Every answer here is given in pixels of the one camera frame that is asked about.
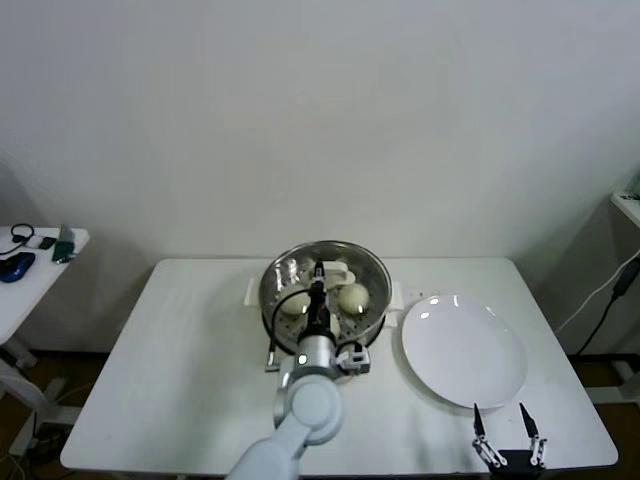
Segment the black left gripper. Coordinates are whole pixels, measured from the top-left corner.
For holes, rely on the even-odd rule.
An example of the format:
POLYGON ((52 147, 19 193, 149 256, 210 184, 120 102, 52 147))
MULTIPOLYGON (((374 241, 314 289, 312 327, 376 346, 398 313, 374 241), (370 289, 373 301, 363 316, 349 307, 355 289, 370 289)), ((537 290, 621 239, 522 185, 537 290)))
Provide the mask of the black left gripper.
POLYGON ((305 335, 328 335, 331 333, 331 314, 326 304, 326 273, 323 260, 315 262, 311 277, 312 285, 309 289, 310 304, 307 314, 305 335))

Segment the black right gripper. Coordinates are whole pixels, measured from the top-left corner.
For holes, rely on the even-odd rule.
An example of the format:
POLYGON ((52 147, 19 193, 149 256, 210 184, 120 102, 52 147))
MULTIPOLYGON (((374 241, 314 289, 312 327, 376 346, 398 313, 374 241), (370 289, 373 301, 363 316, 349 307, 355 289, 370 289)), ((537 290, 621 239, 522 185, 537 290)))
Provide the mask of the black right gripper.
POLYGON ((527 450, 499 450, 489 442, 478 405, 474 405, 472 446, 481 460, 493 473, 535 473, 545 469, 545 450, 548 443, 539 432, 536 421, 523 403, 519 404, 524 427, 529 438, 527 450))

